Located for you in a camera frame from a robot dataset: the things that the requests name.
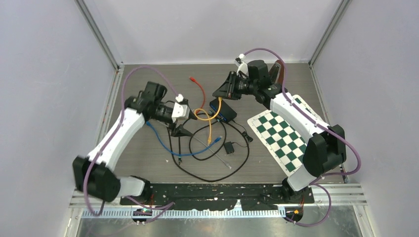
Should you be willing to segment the small black blue switch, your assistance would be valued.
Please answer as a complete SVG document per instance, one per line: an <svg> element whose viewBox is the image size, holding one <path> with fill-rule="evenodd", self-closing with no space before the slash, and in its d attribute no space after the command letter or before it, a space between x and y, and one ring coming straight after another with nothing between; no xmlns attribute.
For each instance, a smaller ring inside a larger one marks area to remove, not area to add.
<svg viewBox="0 0 419 237"><path fill-rule="evenodd" d="M209 106L214 112L217 112L219 109L219 100L213 99L209 102ZM237 115L238 114L235 110L233 110L226 102L221 100L221 109L218 113L218 117L220 119L222 119L224 122L230 122L234 120Z"/></svg>

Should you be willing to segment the black power adapter with cord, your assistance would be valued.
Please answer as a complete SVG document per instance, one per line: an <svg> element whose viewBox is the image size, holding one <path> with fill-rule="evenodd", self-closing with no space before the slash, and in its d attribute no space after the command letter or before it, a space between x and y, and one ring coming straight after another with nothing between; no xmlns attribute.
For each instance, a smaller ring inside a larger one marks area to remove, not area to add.
<svg viewBox="0 0 419 237"><path fill-rule="evenodd" d="M244 127L244 126L242 126L241 124L239 124L239 123L237 123L236 121L234 121L233 119L231 120L231 122L233 122L233 123L235 123L236 125L238 125L238 126L240 126L244 131L241 133L242 134L242 136L244 137L244 139L248 142L248 143L251 143L252 141L253 141L253 138L252 137L250 137L249 136L249 134L248 134L248 132L247 132L247 130L246 130L246 128ZM234 153L234 147L233 147L233 144L237 144L237 145L239 145L240 147L245 147L245 146L242 146L242 145L240 145L240 144L238 144L237 142L225 142L224 144L223 144L223 146L224 146L224 148L225 148L225 151L226 151L226 153L229 155L229 154L232 154L232 153Z"/></svg>

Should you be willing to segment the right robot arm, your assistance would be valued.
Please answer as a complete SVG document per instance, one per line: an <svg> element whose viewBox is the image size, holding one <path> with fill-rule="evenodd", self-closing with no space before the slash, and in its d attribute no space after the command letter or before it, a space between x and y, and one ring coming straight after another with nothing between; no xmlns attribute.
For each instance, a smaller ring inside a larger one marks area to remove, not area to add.
<svg viewBox="0 0 419 237"><path fill-rule="evenodd" d="M308 112L277 82L280 64L268 68L263 60L247 63L240 58L236 58L235 63L237 71L230 71L225 82L212 95L228 100L252 95L302 138L305 142L302 164L282 182L284 200L296 202L304 188L346 161L344 130L339 125L330 126Z"/></svg>

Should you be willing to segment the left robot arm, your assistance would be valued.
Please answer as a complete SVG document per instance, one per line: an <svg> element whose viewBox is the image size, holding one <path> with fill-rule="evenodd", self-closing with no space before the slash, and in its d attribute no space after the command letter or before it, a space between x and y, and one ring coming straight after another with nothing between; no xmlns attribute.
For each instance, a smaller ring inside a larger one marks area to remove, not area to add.
<svg viewBox="0 0 419 237"><path fill-rule="evenodd" d="M151 119L167 123L170 134L176 137L189 133L177 122L180 119L194 119L189 102L177 95L173 106L162 99L167 88L155 82L147 82L138 96L128 97L114 125L99 144L87 156L77 156L73 161L76 189L105 202L116 198L132 196L139 204L151 200L152 189L148 180L138 177L117 177L116 164L134 134Z"/></svg>

